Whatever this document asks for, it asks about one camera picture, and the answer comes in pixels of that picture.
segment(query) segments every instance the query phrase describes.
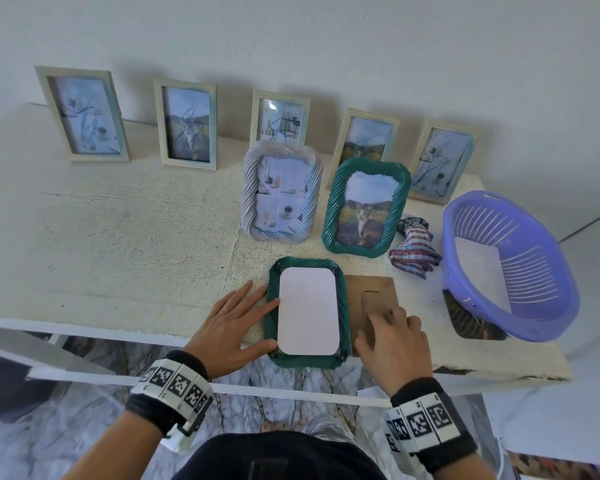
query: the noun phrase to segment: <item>white cardboard insert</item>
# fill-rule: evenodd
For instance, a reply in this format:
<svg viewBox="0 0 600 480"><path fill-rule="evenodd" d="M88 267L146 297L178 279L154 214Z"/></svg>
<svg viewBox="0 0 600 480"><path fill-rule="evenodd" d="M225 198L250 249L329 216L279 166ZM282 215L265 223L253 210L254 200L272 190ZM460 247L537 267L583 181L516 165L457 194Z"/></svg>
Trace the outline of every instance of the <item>white cardboard insert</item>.
<svg viewBox="0 0 600 480"><path fill-rule="evenodd" d="M473 286L492 303L511 313L498 248L456 237L456 250L460 265Z"/></svg>
<svg viewBox="0 0 600 480"><path fill-rule="evenodd" d="M334 355L340 345L336 277L321 267L280 274L278 347L289 355Z"/></svg>

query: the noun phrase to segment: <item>marble floor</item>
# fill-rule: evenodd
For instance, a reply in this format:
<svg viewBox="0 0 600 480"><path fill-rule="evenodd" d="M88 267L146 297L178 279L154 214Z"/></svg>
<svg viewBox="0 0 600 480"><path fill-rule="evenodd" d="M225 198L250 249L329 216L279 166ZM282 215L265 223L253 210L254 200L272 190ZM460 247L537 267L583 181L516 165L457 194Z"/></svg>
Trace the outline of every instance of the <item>marble floor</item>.
<svg viewBox="0 0 600 480"><path fill-rule="evenodd" d="M132 375L140 375L168 350L170 347L95 339L78 339L73 345L74 353L118 374ZM368 372L359 367L344 365L336 371L288 370L275 366L267 357L217 381L336 394L355 394L359 389L374 385ZM0 480L49 480L62 476L120 415L128 391L127 387L58 383L46 403L14 423L0 422ZM463 396L454 398L454 402L479 444L483 458L497 471L500 454L482 397ZM380 430L381 412L377 408L344 404L217 395L191 449L176 454L160 446L143 478L170 479L200 444L222 432L253 433L259 431L264 422L282 422L294 428L298 422L319 413L339 418L387 478L407 478L396 467Z"/></svg>

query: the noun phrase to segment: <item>cat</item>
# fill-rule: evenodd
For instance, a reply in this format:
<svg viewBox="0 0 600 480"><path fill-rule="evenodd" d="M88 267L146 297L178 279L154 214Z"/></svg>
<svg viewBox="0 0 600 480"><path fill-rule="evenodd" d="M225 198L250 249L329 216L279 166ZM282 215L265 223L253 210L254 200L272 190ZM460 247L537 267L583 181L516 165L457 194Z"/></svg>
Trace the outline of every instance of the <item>cat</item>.
<svg viewBox="0 0 600 480"><path fill-rule="evenodd" d="M373 248L382 239L384 223L371 217L372 205L359 204L356 207L358 215L358 233L360 234L359 246Z"/></svg>

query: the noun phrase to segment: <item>purple plastic basket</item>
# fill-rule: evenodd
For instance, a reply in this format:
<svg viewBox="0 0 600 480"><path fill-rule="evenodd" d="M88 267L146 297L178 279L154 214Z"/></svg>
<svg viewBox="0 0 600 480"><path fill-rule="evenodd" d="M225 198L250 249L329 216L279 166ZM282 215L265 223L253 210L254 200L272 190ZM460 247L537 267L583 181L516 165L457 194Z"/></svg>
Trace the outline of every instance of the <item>purple plastic basket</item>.
<svg viewBox="0 0 600 480"><path fill-rule="evenodd" d="M469 281L458 259L456 237L498 248L511 313ZM502 195L472 191L447 206L442 256L445 285L456 300L514 337L530 342L554 340L578 314L578 289L557 241L540 222Z"/></svg>

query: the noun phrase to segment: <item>folded cloth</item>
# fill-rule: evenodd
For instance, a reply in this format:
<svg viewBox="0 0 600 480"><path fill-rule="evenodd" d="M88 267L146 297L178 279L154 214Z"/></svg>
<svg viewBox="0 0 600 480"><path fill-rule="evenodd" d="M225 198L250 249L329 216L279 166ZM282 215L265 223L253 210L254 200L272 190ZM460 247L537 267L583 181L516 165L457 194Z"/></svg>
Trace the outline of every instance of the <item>folded cloth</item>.
<svg viewBox="0 0 600 480"><path fill-rule="evenodd" d="M429 223L421 217L407 217L398 223L398 232L406 239L389 251L389 261L394 267L426 280L426 272L433 271L433 266L442 259L431 245L433 234Z"/></svg>

